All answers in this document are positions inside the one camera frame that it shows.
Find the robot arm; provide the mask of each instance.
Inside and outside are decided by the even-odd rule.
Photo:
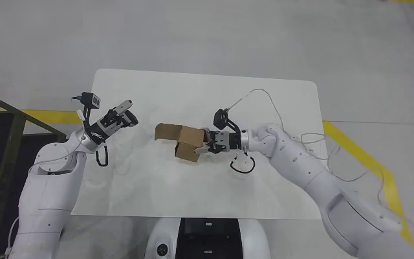
[[[233,149],[259,152],[280,175],[310,195],[319,207],[328,235],[345,252],[361,259],[414,258],[411,246],[399,236],[401,223],[388,210],[366,204],[348,191],[343,182],[280,126],[267,124],[252,134],[240,130],[228,119],[227,110],[222,109],[216,112],[213,124],[220,130],[229,126],[235,132],[205,129],[206,144],[196,153]]]
[[[119,129],[138,124],[126,100],[65,143],[40,149],[19,200],[19,230],[9,258],[54,258],[60,233],[78,198],[86,153],[94,153]]]

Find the gray floor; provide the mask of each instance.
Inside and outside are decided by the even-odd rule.
[[[20,109],[75,110],[70,97],[90,90],[100,68],[311,80],[323,119],[344,121],[335,125],[394,173],[406,216],[414,218],[414,5],[0,1],[1,100]],[[333,163],[347,176],[363,170],[346,153]],[[73,217],[58,257],[134,258],[149,222]],[[125,235],[123,224],[139,234]],[[275,258],[347,258],[320,222],[263,224]]]

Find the white table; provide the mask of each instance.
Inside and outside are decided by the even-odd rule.
[[[320,219],[313,200],[284,180],[258,153],[252,154],[256,169],[240,175],[229,167],[234,152],[206,154],[195,164],[174,157],[175,141],[154,141],[155,126],[160,122],[215,129],[214,113],[254,88],[271,94],[291,135],[323,132],[318,92],[312,82],[100,69],[92,92],[102,104],[93,111],[91,122],[130,99],[130,110],[139,125],[123,129],[107,141],[108,167],[99,167],[94,155],[88,157],[72,213]],[[263,92],[252,93],[229,116],[241,129],[279,122]],[[318,155],[326,155],[324,142],[311,147]]]

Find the yellow floor line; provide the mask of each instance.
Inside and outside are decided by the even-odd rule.
[[[395,3],[407,3],[407,4],[414,4],[414,0],[388,0],[389,2]]]
[[[374,157],[370,156],[367,152],[360,148],[355,142],[343,134],[332,123],[324,121],[323,128],[325,130],[325,134],[330,136],[343,149],[347,150],[359,163],[372,170],[373,174],[380,179],[382,176],[378,169],[382,171],[384,175],[384,194],[386,203],[393,212],[401,216],[403,225],[401,236],[413,245],[411,237],[409,235],[408,223],[404,215],[404,210],[402,208],[402,204],[398,195],[397,185],[395,184],[393,173],[390,172],[385,166],[380,164],[377,160],[375,160]]]
[[[23,109],[24,113],[47,124],[81,124],[81,120],[75,111],[42,111]]]

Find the box flap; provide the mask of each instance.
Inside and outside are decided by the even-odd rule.
[[[160,123],[155,127],[155,140],[169,139],[177,141],[180,138],[181,129],[181,125]]]
[[[197,162],[200,155],[194,153],[195,146],[179,142],[175,148],[175,156],[187,161]]]
[[[204,130],[203,129],[195,129],[183,126],[181,128],[180,137],[178,139],[181,143],[186,143],[195,147],[202,146],[202,142],[204,140]]]

